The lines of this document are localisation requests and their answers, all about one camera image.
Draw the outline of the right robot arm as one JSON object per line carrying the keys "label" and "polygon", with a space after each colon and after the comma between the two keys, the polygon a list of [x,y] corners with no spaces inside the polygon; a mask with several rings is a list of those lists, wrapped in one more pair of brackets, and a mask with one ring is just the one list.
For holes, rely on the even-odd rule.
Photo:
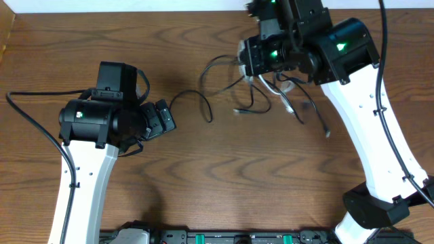
{"label": "right robot arm", "polygon": [[357,18],[334,24],[320,1],[252,1],[259,34],[241,41],[247,79],[299,70],[319,86],[340,115],[356,148],[365,181],[343,195],[346,214],[337,243],[367,243],[383,228],[433,204],[433,177],[413,157],[383,83],[386,47],[377,48]]}

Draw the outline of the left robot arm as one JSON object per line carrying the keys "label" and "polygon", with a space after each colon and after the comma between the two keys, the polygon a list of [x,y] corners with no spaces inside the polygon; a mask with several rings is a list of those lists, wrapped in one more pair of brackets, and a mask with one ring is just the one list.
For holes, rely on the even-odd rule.
{"label": "left robot arm", "polygon": [[66,153],[50,243],[97,243],[107,185],[129,147],[176,128],[165,100],[147,101],[137,79],[144,72],[120,62],[101,62],[95,88],[60,111],[59,137]]}

